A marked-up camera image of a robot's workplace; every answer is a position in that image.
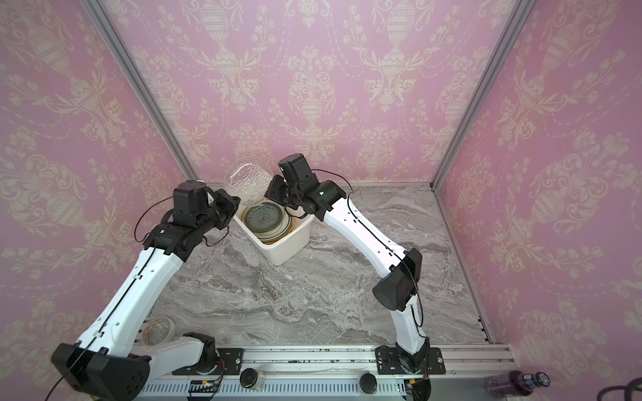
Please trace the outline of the clear glass plate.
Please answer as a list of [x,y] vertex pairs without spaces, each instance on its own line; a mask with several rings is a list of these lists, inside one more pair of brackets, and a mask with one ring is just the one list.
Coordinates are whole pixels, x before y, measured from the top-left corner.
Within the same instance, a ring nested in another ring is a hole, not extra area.
[[242,206],[255,207],[264,201],[273,177],[262,163],[239,160],[228,169],[223,186],[229,195],[240,198]]

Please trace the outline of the yellow white-dotted scalloped plate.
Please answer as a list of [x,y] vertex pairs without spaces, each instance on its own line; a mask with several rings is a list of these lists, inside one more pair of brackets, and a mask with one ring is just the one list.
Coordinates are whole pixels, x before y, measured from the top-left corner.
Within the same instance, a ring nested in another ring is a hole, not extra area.
[[285,237],[287,237],[292,232],[292,230],[294,230],[294,224],[292,222],[289,222],[289,225],[287,227],[284,227],[281,232],[276,233],[272,237],[267,237],[266,235],[261,235],[259,240],[263,244],[272,245],[272,244],[274,244],[276,242],[281,241]]

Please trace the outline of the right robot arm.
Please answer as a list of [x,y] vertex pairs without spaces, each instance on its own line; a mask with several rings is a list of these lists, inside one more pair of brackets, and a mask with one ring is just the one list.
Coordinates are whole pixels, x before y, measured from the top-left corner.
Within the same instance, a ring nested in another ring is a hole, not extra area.
[[317,170],[309,166],[304,155],[283,158],[279,170],[265,197],[282,207],[302,209],[304,215],[316,217],[366,257],[380,276],[372,292],[391,313],[401,366],[410,374],[425,372],[431,345],[422,328],[421,252],[414,247],[407,250],[389,239],[358,209],[350,192],[332,180],[319,180]]

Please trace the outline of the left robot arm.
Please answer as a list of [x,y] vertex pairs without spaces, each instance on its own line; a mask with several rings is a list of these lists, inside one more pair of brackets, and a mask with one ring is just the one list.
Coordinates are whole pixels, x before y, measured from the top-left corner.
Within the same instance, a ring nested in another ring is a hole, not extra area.
[[213,229],[228,232],[241,200],[199,180],[180,184],[173,207],[143,239],[134,267],[103,312],[72,344],[60,344],[51,363],[60,381],[99,400],[133,400],[151,380],[180,369],[210,374],[225,364],[214,337],[189,332],[142,347],[138,333],[171,278]]

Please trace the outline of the teal patterned small plate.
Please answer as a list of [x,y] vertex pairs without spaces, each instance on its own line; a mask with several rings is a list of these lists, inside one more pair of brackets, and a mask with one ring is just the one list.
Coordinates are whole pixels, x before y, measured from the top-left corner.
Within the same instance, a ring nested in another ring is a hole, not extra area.
[[242,221],[251,232],[270,232],[281,226],[284,211],[273,202],[263,202],[247,208],[242,214]]

